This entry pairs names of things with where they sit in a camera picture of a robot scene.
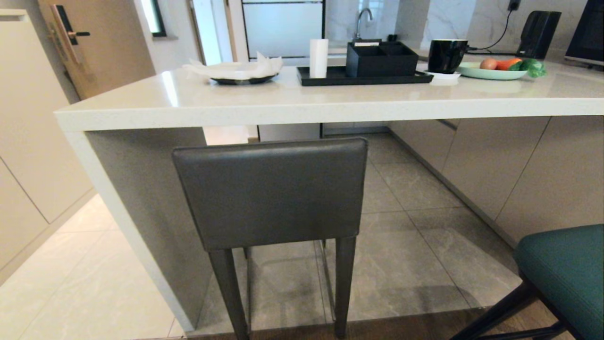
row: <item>paper towel roll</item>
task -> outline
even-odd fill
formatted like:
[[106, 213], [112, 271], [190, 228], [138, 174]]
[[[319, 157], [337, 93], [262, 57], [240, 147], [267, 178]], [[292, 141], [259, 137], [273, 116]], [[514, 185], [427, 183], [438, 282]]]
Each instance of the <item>paper towel roll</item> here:
[[327, 47], [329, 39], [310, 40], [310, 77], [325, 78], [327, 75]]

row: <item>wall outlet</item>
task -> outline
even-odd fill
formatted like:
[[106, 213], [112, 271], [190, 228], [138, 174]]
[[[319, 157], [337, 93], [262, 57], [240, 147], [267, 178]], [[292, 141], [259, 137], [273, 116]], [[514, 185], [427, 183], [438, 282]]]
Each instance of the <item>wall outlet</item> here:
[[510, 4], [507, 6], [508, 11], [517, 11], [520, 7], [520, 0], [510, 0]]

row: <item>green upholstered stool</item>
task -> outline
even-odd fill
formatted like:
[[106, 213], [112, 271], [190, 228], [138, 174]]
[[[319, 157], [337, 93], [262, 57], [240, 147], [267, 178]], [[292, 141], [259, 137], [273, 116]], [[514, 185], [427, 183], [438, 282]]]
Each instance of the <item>green upholstered stool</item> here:
[[[604, 224], [523, 238], [515, 250], [522, 284], [451, 340], [604, 339]], [[481, 336], [539, 298], [558, 318], [551, 327]]]

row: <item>white cabinet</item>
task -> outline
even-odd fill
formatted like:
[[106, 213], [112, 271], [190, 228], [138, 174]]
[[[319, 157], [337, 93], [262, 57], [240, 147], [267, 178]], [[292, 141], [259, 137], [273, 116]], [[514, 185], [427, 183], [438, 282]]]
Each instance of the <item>white cabinet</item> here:
[[515, 242], [604, 223], [604, 117], [552, 117], [496, 223]]
[[3, 268], [41, 233], [48, 223], [21, 189], [2, 159], [0, 193], [0, 268]]
[[496, 219], [548, 120], [461, 120], [442, 174], [490, 219]]
[[24, 10], [0, 10], [0, 284], [91, 194], [54, 118], [68, 105]]
[[92, 185], [54, 118], [69, 103], [38, 36], [13, 17], [0, 20], [0, 156], [50, 223]]
[[455, 137], [454, 129], [438, 120], [392, 122], [390, 129], [434, 169], [442, 172]]

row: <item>kitchen island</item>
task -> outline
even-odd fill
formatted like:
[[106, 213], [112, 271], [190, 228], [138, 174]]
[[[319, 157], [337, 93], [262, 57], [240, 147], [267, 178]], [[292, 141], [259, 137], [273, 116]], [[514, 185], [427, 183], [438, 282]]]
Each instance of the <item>kitchen island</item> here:
[[94, 186], [185, 331], [212, 274], [170, 158], [203, 126], [604, 115], [601, 73], [547, 64], [541, 79], [301, 87], [295, 68], [262, 85], [220, 86], [184, 70], [58, 110]]

